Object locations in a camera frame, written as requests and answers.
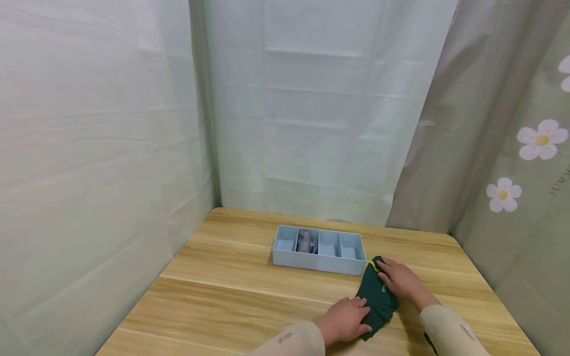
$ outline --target flower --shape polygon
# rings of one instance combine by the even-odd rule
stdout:
[[[559,129],[558,121],[548,119],[539,123],[538,132],[531,128],[521,128],[516,138],[526,144],[519,151],[519,156],[523,159],[530,161],[538,156],[551,159],[558,152],[556,145],[568,138],[568,130]]]
[[[489,184],[487,186],[487,196],[492,198],[489,202],[489,209],[494,212],[515,211],[518,207],[515,198],[520,197],[523,189],[520,186],[512,185],[512,180],[507,177],[499,179],[497,185]]]
[[[570,56],[564,58],[562,62],[560,62],[558,70],[562,73],[570,74]],[[570,77],[564,79],[562,82],[562,90],[570,92]]]

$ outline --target beige sleeve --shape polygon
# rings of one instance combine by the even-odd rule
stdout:
[[[247,356],[324,356],[324,340],[310,321],[297,323]]]
[[[430,305],[422,310],[420,318],[438,356],[489,355],[465,320],[451,309]]]

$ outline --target yellow stripe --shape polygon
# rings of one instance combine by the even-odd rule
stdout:
[[[368,260],[368,263],[372,265],[372,268],[374,268],[374,270],[375,270],[377,273],[380,273],[380,271],[379,271],[378,268],[376,267],[376,263],[374,263],[374,261]]]

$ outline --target wood grain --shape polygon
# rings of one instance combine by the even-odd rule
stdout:
[[[538,355],[450,236],[217,208],[153,283],[98,355],[236,355],[353,296],[360,277],[275,266],[280,224],[362,234],[367,256],[409,265],[495,356]],[[327,355],[429,355],[417,312],[402,303],[368,342]]]

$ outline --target hand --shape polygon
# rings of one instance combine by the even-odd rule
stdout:
[[[378,273],[378,277],[386,283],[388,289],[397,297],[411,302],[418,312],[429,305],[441,304],[408,266],[386,257],[382,257],[377,264],[386,272]]]
[[[350,341],[369,333],[372,328],[361,324],[362,319],[370,313],[366,298],[345,298],[336,302],[328,311],[313,320],[323,335],[325,347],[337,341]]]

